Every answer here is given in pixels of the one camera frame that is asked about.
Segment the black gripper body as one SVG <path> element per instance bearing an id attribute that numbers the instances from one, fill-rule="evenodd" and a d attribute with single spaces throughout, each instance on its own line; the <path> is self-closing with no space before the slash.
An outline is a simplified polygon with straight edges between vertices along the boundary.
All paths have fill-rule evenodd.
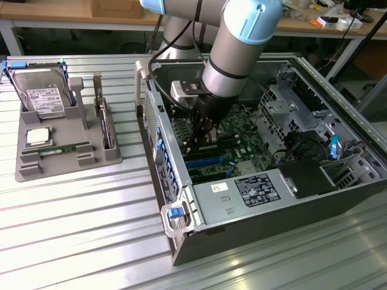
<path id="1" fill-rule="evenodd" d="M 215 94 L 202 94 L 196 100 L 194 118 L 196 127 L 216 127 L 227 116 L 238 96 L 220 97 Z"/>

